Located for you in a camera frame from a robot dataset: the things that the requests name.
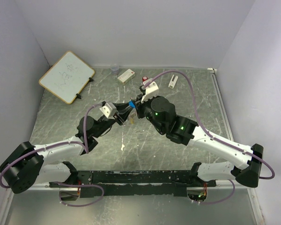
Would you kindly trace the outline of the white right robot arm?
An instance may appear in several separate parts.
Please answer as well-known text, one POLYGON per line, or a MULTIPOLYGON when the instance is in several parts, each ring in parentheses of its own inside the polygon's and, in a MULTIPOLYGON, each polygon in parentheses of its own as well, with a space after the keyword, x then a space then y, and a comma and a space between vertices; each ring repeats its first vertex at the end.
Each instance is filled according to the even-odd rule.
POLYGON ((157 96, 146 102, 138 97, 131 101, 138 118, 146 118, 161 135, 171 142, 207 150, 223 159, 215 165, 197 163, 189 175, 190 183, 200 186, 205 181, 235 179, 239 184, 256 188, 259 184, 263 146, 238 144, 212 132, 204 131, 195 121, 177 115, 175 106, 166 98, 157 96))

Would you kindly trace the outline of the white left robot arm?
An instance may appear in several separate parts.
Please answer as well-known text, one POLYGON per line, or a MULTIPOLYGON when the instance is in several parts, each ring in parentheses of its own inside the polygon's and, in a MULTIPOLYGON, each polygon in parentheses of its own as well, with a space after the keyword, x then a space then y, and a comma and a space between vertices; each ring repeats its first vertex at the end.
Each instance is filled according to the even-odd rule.
POLYGON ((90 110, 97 107, 102 116, 96 120, 86 113, 79 122, 77 134, 68 139, 44 145, 21 143, 0 166, 0 186, 19 194, 34 184, 46 182, 58 182, 67 187, 76 185, 76 169, 66 159, 89 154, 97 146, 97 138, 115 123, 123 125, 135 108, 132 102, 103 101, 90 110))

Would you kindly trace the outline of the silver keyring with keys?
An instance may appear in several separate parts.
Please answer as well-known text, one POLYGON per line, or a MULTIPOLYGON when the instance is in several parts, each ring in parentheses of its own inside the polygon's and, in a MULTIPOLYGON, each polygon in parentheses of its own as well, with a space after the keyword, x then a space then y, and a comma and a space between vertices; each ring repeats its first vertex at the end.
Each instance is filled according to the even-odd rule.
POLYGON ((135 117, 136 115, 137 115, 136 112, 132 112, 132 113, 129 114, 128 119, 129 119, 129 120, 132 120, 132 119, 134 119, 134 117, 135 117))

